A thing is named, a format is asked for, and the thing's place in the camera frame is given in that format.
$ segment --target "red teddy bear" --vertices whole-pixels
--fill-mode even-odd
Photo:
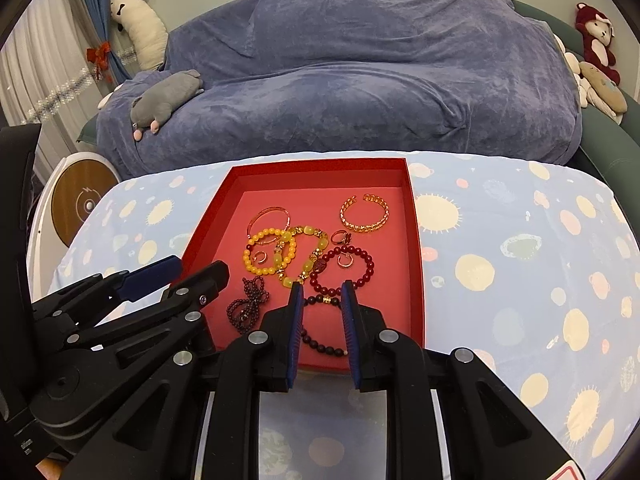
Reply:
[[[580,3],[575,17],[575,28],[584,41],[584,60],[604,72],[616,85],[620,85],[620,73],[613,70],[616,57],[609,50],[614,37],[613,25],[609,19],[594,7]]]

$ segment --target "curtain tieback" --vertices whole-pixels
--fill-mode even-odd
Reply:
[[[89,63],[95,65],[95,78],[100,81],[100,74],[104,72],[104,78],[107,82],[111,83],[111,76],[106,73],[109,69],[109,62],[107,61],[107,54],[111,51],[111,45],[108,41],[105,41],[98,48],[88,48],[86,50],[86,60]]]

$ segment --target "gold ring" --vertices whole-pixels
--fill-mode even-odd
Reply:
[[[349,257],[349,263],[347,265],[340,263],[340,258],[343,256],[348,256]],[[338,254],[338,265],[341,266],[343,269],[348,269],[349,267],[351,267],[353,265],[353,256],[351,256],[349,253],[347,254]]]
[[[291,216],[289,215],[289,211],[287,211],[283,207],[278,207],[278,206],[268,207],[267,209],[263,209],[256,216],[254,216],[252,220],[249,222],[249,225],[246,227],[246,237],[249,238],[249,240],[251,239],[251,228],[254,226],[257,219],[263,215],[266,215],[267,213],[270,213],[271,211],[280,211],[280,212],[283,212],[285,215],[287,215],[287,225],[282,230],[286,231],[287,229],[289,229],[289,226],[291,225]],[[280,237],[276,235],[271,235],[271,234],[266,235],[261,240],[256,241],[255,244],[256,245],[273,244],[274,241],[276,241],[278,238]]]
[[[342,222],[342,225],[344,225],[349,231],[353,231],[355,233],[372,233],[373,231],[377,231],[384,224],[386,224],[386,221],[389,219],[389,206],[382,198],[376,195],[365,194],[363,195],[362,199],[365,200],[366,202],[375,202],[376,204],[381,206],[385,210],[384,216],[380,220],[378,220],[375,224],[355,225],[349,222],[344,217],[344,213],[345,211],[347,211],[348,208],[350,208],[353,204],[357,202],[356,197],[354,195],[348,198],[346,202],[342,204],[342,207],[340,208],[340,221]]]
[[[336,235],[342,235],[342,237],[338,241],[336,241],[334,240]],[[351,242],[351,233],[348,233],[344,229],[340,229],[339,231],[336,231],[331,235],[331,243],[334,245],[346,245],[349,242]]]
[[[260,261],[258,261],[258,254],[262,255],[262,258],[260,259]],[[261,264],[263,264],[264,262],[267,261],[267,257],[268,257],[267,253],[265,253],[264,251],[255,251],[254,256],[253,256],[254,263],[256,263],[258,265],[261,265]]]

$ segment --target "polka dot tablecloth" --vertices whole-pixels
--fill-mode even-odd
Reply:
[[[612,192],[570,168],[432,152],[402,156],[415,197],[425,276],[426,345],[473,348],[595,479],[640,415],[640,251]],[[51,290],[96,272],[181,256],[235,164],[123,182],[97,205]],[[123,304],[108,319],[158,300]],[[301,373],[260,406],[260,477],[385,477],[385,396],[340,376]]]

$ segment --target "gray plush toy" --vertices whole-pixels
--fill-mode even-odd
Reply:
[[[143,128],[158,133],[171,114],[197,94],[204,92],[197,70],[176,72],[147,89],[131,104],[133,138],[142,140]]]

